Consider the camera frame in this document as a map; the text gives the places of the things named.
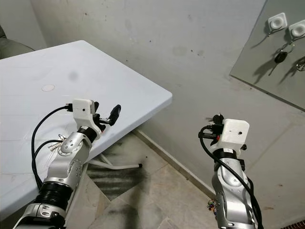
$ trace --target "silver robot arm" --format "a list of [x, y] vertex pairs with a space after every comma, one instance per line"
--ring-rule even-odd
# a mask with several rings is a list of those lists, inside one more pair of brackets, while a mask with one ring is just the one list
[[[248, 178], [244, 173], [244, 161], [237, 159], [244, 145], [249, 124], [246, 121], [224, 119], [215, 115], [213, 123], [199, 132], [199, 138], [213, 139], [208, 151], [229, 166], [246, 185]], [[222, 229], [254, 229], [254, 212], [248, 191], [241, 182], [217, 161], [214, 165], [212, 185], [216, 193], [217, 224]]]
[[117, 105], [108, 119], [101, 119], [95, 113], [97, 107], [98, 103], [92, 100], [73, 100], [73, 118], [78, 131], [62, 143], [49, 166], [39, 195], [27, 206], [14, 229], [64, 228], [68, 201], [79, 183], [92, 143], [100, 138], [106, 128], [104, 124], [113, 125], [121, 111], [121, 106]]

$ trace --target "key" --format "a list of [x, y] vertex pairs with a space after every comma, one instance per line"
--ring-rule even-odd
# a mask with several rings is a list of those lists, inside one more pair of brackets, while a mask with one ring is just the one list
[[272, 74], [272, 72], [273, 72], [274, 69], [277, 67], [277, 65], [278, 65], [279, 63], [283, 62], [283, 61], [286, 59], [287, 55], [288, 55], [288, 53], [287, 53], [287, 52], [284, 52], [284, 51], [280, 51], [280, 52], [276, 55], [276, 57], [275, 57], [275, 59], [274, 59], [275, 66], [273, 67], [273, 69], [271, 70], [271, 72], [270, 72], [268, 75], [271, 75], [271, 74]]

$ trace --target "tiled floor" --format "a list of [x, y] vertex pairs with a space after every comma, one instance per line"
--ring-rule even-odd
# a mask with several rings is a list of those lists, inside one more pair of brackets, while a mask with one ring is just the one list
[[143, 168], [88, 167], [88, 176], [105, 195], [99, 197], [105, 203], [92, 214], [96, 219], [89, 229], [218, 228], [206, 208], [209, 198], [134, 134], [103, 154], [114, 165], [143, 163]]

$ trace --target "white plastic table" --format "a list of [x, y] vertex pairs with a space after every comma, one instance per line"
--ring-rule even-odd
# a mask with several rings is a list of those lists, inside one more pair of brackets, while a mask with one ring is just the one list
[[[90, 160], [168, 106], [172, 94], [85, 41], [0, 60], [0, 220], [38, 194], [31, 169], [33, 129], [73, 98], [99, 102], [102, 117], [117, 104], [122, 106], [116, 124], [95, 142]], [[59, 111], [41, 126], [35, 147], [72, 131], [72, 113]], [[43, 148], [36, 161], [43, 179], [50, 150]]]

